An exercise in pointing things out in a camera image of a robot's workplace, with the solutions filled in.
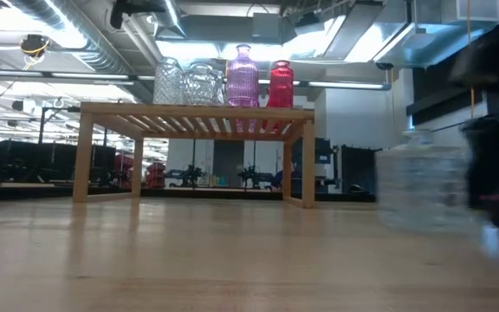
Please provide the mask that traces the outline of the dark grey door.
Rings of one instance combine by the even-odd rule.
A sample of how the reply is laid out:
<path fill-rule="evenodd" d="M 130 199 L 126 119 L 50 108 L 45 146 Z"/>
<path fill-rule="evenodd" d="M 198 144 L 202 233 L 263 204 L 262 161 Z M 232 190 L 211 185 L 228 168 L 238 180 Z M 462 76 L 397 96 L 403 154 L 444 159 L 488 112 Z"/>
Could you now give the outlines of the dark grey door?
<path fill-rule="evenodd" d="M 215 140 L 213 145 L 212 173 L 220 186 L 239 188 L 243 170 L 244 142 L 241 140 Z"/>

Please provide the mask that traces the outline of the black cabinet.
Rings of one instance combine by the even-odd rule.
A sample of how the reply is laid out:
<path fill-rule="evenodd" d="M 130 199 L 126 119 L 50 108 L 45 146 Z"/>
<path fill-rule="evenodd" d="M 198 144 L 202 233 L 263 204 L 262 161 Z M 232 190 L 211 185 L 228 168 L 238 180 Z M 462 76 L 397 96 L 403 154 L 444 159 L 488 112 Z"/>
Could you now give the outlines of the black cabinet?
<path fill-rule="evenodd" d="M 315 192 L 330 193 L 340 189 L 340 147 L 330 139 L 315 139 Z"/>

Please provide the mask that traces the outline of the grey ceiling unit box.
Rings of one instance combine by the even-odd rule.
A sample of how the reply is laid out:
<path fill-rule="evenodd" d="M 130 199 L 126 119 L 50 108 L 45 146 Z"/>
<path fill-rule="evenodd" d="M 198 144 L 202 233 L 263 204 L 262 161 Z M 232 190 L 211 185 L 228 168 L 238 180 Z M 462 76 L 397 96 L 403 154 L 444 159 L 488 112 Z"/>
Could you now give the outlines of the grey ceiling unit box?
<path fill-rule="evenodd" d="M 254 13 L 252 16 L 252 41 L 280 44 L 282 41 L 282 19 L 277 14 Z"/>

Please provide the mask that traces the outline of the pink ribbed glass bottle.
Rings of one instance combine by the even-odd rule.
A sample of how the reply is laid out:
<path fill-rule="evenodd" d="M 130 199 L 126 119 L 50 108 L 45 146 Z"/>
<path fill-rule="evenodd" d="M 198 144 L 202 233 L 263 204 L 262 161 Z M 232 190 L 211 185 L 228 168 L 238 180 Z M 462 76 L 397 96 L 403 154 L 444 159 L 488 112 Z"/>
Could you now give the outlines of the pink ribbed glass bottle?
<path fill-rule="evenodd" d="M 258 107 L 259 67 L 250 58 L 250 46 L 237 46 L 237 56 L 227 67 L 226 100 L 234 107 Z"/>

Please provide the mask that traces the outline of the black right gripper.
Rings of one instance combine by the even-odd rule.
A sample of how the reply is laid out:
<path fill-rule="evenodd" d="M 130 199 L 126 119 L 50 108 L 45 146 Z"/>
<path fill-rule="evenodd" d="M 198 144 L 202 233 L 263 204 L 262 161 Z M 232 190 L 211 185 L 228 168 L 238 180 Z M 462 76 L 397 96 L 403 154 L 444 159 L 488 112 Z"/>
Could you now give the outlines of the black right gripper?
<path fill-rule="evenodd" d="M 449 83 L 499 94 L 499 24 L 458 52 Z M 499 118 L 469 120 L 462 133 L 470 148 L 468 206 L 499 226 Z"/>

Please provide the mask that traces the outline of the black desk row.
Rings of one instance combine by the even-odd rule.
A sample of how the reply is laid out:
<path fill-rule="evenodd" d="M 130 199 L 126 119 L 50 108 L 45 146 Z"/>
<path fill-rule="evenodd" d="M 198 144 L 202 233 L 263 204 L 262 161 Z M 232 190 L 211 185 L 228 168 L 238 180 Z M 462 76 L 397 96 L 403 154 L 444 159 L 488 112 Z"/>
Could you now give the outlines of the black desk row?
<path fill-rule="evenodd" d="M 0 141 L 0 180 L 21 183 L 73 181 L 76 145 Z M 92 145 L 89 179 L 91 183 L 108 181 L 114 170 L 116 149 Z"/>

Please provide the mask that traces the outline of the red machine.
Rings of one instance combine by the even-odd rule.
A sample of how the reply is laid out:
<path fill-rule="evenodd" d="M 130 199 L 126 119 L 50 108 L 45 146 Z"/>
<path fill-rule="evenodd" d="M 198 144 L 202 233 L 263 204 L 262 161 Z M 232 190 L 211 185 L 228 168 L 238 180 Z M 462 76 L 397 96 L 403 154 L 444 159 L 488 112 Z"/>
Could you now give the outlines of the red machine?
<path fill-rule="evenodd" d="M 165 188 L 165 165 L 154 162 L 146 168 L 146 187 L 150 189 Z"/>
<path fill-rule="evenodd" d="M 133 159 L 116 154 L 114 158 L 113 183 L 120 188 L 130 189 L 132 183 Z"/>

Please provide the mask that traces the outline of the red ribbed glass bottle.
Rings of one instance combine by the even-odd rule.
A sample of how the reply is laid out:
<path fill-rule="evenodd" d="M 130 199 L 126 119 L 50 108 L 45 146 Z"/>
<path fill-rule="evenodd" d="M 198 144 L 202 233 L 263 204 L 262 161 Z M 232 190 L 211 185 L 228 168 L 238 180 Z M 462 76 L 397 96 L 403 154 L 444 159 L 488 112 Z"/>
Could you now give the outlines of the red ribbed glass bottle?
<path fill-rule="evenodd" d="M 279 60 L 270 72 L 267 107 L 292 108 L 294 106 L 294 71 L 290 62 Z"/>

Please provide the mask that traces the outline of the clear square glass vase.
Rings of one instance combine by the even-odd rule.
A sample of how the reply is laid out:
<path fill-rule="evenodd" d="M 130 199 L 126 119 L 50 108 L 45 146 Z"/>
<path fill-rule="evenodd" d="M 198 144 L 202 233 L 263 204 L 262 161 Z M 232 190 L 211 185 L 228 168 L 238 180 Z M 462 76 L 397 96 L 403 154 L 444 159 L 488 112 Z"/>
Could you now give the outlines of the clear square glass vase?
<path fill-rule="evenodd" d="M 466 232 L 469 150 L 434 143 L 428 130 L 403 133 L 405 143 L 376 153 L 379 218 L 411 231 Z"/>

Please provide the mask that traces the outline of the clear diamond-pattern glass vase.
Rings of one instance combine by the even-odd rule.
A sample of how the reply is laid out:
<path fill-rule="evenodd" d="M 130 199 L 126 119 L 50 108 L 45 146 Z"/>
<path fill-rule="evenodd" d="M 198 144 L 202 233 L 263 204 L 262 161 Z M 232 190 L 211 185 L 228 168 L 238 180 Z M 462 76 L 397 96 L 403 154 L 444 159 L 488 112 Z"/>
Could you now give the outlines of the clear diamond-pattern glass vase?
<path fill-rule="evenodd" d="M 163 57 L 155 68 L 153 83 L 153 103 L 179 105 L 183 103 L 183 69 L 172 57 Z"/>

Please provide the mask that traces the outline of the black wall panel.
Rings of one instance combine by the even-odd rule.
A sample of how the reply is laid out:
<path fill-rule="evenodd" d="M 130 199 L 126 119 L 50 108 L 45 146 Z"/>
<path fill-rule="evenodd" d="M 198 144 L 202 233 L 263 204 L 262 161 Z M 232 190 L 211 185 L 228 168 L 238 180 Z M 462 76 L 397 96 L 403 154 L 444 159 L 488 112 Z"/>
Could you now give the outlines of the black wall panel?
<path fill-rule="evenodd" d="M 413 126 L 470 106 L 470 91 L 448 82 L 451 69 L 452 64 L 440 62 L 412 70 L 413 100 L 405 112 Z"/>

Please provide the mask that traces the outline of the rectangular metal ceiling duct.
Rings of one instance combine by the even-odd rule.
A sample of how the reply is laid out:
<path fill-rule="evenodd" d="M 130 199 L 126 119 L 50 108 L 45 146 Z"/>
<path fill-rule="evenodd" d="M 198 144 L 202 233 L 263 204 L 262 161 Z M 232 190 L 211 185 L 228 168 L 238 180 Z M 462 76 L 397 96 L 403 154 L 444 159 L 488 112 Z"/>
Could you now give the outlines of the rectangular metal ceiling duct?
<path fill-rule="evenodd" d="M 283 19 L 283 53 L 304 62 L 440 63 L 499 24 L 499 0 L 316 0 Z"/>

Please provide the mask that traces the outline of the ceiling light strip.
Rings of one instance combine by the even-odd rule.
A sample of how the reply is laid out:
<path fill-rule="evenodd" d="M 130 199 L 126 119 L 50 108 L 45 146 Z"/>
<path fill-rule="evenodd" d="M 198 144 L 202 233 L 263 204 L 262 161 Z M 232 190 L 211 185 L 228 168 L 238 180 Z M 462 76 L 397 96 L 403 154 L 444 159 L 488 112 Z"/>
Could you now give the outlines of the ceiling light strip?
<path fill-rule="evenodd" d="M 125 75 L 101 73 L 71 73 L 30 70 L 0 69 L 0 81 L 88 81 L 121 84 L 138 81 L 153 81 L 151 75 Z"/>
<path fill-rule="evenodd" d="M 387 91 L 392 88 L 391 84 L 355 81 L 293 81 L 293 85 L 295 88 L 335 88 L 375 91 Z"/>

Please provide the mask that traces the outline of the silver spiral ceiling duct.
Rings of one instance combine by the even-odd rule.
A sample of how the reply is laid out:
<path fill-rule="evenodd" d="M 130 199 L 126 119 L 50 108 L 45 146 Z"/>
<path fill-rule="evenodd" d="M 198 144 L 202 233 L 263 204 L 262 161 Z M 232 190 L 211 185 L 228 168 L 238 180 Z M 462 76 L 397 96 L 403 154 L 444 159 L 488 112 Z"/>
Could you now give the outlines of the silver spiral ceiling duct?
<path fill-rule="evenodd" d="M 64 48 L 84 49 L 76 58 L 97 74 L 133 75 L 134 71 L 73 0 L 3 0 L 12 9 L 44 23 Z"/>

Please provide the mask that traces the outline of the clear quilted round vase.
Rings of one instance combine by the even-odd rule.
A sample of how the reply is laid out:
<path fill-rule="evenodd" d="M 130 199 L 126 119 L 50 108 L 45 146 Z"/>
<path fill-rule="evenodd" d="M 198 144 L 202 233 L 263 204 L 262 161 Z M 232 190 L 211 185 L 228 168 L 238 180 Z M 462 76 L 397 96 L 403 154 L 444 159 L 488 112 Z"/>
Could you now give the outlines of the clear quilted round vase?
<path fill-rule="evenodd" d="M 217 105 L 217 91 L 221 79 L 213 67 L 203 62 L 194 62 L 182 77 L 182 92 L 185 104 L 191 106 Z"/>

